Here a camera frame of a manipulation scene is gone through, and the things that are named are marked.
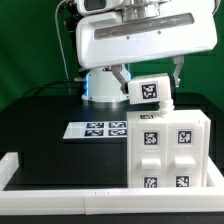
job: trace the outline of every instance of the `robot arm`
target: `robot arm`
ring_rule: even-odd
[[[85,69],[111,66],[127,93],[120,64],[173,57],[179,86],[183,55],[212,50],[220,0],[77,0],[77,54]]]

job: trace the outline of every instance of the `cable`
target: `cable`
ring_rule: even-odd
[[[58,25],[58,11],[59,11],[61,5],[63,5],[66,2],[67,2],[67,0],[62,0],[57,5],[57,8],[55,10],[55,25],[56,25],[56,30],[57,30],[57,35],[58,35],[58,41],[59,41],[59,45],[60,45],[60,49],[61,49],[61,55],[62,55],[62,59],[63,59],[63,63],[64,63],[64,69],[65,69],[66,78],[69,79],[67,65],[66,65],[66,60],[65,60],[64,49],[63,49],[63,45],[62,45],[62,41],[61,41],[60,29],[59,29],[59,25]]]
[[[30,92],[32,92],[32,91],[34,91],[34,90],[39,90],[39,89],[41,89],[41,91],[43,91],[43,90],[45,90],[45,89],[77,89],[77,87],[54,87],[54,86],[41,86],[41,87],[34,87],[34,88],[32,88],[32,89],[29,89],[29,90],[27,90],[24,94],[23,94],[23,96],[22,97],[26,97],[26,95],[28,94],[28,93],[30,93]]]
[[[55,82],[48,83],[48,84],[44,85],[43,87],[39,87],[39,89],[33,95],[37,96],[38,94],[40,94],[45,89],[45,87],[55,86],[55,85],[64,84],[64,83],[74,83],[74,80],[66,79],[66,80],[63,80],[63,81],[55,81]]]

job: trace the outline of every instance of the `white tray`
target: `white tray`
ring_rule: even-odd
[[[0,215],[224,212],[224,178],[209,158],[205,188],[3,191],[19,167],[0,161]]]

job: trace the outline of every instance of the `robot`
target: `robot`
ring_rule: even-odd
[[[210,120],[201,111],[174,111],[170,86],[179,86],[183,55],[216,45],[213,14],[220,1],[76,3],[83,16],[76,31],[78,60],[84,69],[91,69],[84,104],[102,108],[128,101],[160,102],[160,109],[128,112],[127,123],[115,122],[116,129],[111,130],[110,122],[104,124],[106,129],[99,123],[87,124],[92,125],[88,131],[84,123],[71,123],[64,138],[127,136],[130,188],[206,186]],[[176,64],[172,77],[158,74],[131,80],[125,68],[125,64],[165,57],[173,57]]]

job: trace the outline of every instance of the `white block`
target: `white block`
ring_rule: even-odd
[[[206,185],[210,120],[201,111],[128,112],[127,120],[129,188]]]
[[[196,162],[193,158],[175,158],[176,168],[195,168]]]
[[[130,104],[171,100],[168,74],[146,75],[133,78],[128,83]]]
[[[161,161],[160,159],[143,159],[142,160],[142,169],[161,169]]]

